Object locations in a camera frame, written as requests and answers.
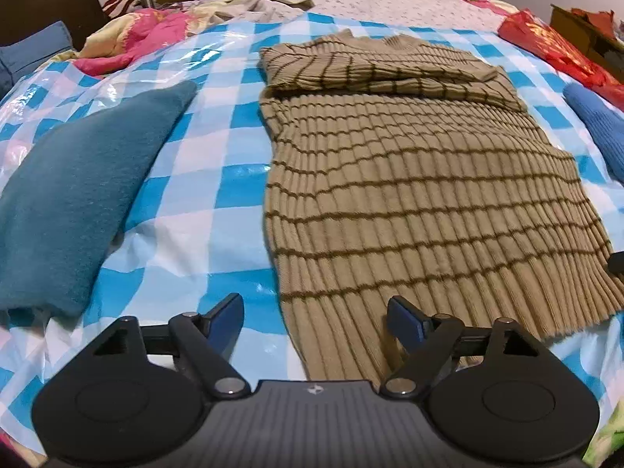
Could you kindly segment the tan striped knit sweater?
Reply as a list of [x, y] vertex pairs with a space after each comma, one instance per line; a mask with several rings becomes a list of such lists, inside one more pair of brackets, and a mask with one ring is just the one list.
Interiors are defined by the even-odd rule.
[[504, 69], [349, 31], [259, 57], [266, 241], [309, 377], [380, 383], [398, 368], [397, 295], [472, 326], [511, 317], [541, 340], [622, 310], [575, 159]]

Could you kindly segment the blue white checkered sheet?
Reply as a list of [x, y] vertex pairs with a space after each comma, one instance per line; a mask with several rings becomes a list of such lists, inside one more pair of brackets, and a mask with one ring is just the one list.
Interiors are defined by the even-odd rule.
[[69, 62], [25, 77], [1, 106], [1, 174], [9, 177], [39, 137], [62, 122], [189, 79], [198, 95], [162, 148], [138, 193], [83, 317], [40, 310], [1, 316], [1, 427], [34, 452], [35, 395], [112, 320], [131, 315], [159, 324], [206, 310], [230, 292], [245, 305], [233, 364], [248, 381], [303, 377], [281, 320], [276, 282], [262, 237], [262, 199], [271, 144], [258, 106], [258, 53], [349, 30], [394, 35], [393, 25], [321, 14], [284, 23], [237, 21], [150, 54], [97, 79]]

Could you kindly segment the blue knit garment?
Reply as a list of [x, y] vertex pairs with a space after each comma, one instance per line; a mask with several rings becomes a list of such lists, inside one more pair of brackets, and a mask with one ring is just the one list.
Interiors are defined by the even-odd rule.
[[622, 183], [623, 117], [608, 108], [599, 95], [578, 83], [568, 83], [563, 89], [563, 96], [586, 126], [612, 176]]

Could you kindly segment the teal folded garment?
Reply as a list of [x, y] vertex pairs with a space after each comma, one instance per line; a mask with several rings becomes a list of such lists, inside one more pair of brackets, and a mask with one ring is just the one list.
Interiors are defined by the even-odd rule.
[[198, 87], [186, 80], [65, 122], [1, 194], [1, 307], [86, 310], [109, 247]]

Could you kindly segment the wooden side cabinet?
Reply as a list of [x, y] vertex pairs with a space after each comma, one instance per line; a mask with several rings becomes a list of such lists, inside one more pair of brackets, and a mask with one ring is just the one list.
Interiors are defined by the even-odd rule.
[[623, 81], [623, 22], [614, 11], [570, 10], [552, 4], [550, 25], [588, 59]]

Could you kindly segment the red plastic bag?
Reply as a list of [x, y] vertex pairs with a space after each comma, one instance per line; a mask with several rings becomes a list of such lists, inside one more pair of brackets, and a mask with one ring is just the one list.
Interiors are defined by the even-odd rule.
[[623, 110], [623, 84], [587, 58], [558, 31], [528, 10], [505, 18], [497, 30], [500, 38], [532, 53]]

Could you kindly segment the pink floral blanket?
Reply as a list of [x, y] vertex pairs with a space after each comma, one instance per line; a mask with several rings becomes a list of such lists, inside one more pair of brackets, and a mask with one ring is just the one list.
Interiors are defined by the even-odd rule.
[[144, 9], [116, 17], [91, 34], [73, 64], [79, 71], [104, 76], [140, 58], [179, 43], [197, 30], [192, 14]]

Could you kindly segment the white floral bedsheet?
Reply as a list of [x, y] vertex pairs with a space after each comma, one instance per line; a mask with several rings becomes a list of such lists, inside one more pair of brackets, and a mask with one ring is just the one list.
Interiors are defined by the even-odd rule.
[[307, 12], [418, 28], [498, 30], [518, 8], [499, 0], [313, 0]]

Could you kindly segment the blue pillow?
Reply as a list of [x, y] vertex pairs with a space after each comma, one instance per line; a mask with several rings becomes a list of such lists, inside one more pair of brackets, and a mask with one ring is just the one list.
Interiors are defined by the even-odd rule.
[[1, 97], [5, 97], [21, 77], [31, 74], [53, 56], [71, 50], [72, 46], [71, 35], [62, 21], [10, 46], [1, 46]]

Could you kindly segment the beige crumpled cloth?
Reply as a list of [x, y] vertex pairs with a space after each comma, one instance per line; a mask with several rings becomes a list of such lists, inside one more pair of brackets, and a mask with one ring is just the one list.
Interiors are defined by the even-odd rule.
[[313, 0], [193, 0], [184, 12], [198, 22], [220, 24], [230, 20], [280, 22], [311, 10]]

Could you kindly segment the red white striped cloth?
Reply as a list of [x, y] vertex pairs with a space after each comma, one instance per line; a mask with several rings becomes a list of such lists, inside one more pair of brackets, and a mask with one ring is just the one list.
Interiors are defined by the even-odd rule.
[[146, 3], [145, 0], [107, 0], [101, 8], [110, 19], [114, 19], [128, 13], [143, 10], [146, 8]]

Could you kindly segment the dark wooden headboard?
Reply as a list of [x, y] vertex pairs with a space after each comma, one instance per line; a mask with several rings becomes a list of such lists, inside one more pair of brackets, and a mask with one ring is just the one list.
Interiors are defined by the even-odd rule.
[[17, 43], [60, 21], [74, 48], [109, 22], [98, 0], [1, 0], [1, 43]]

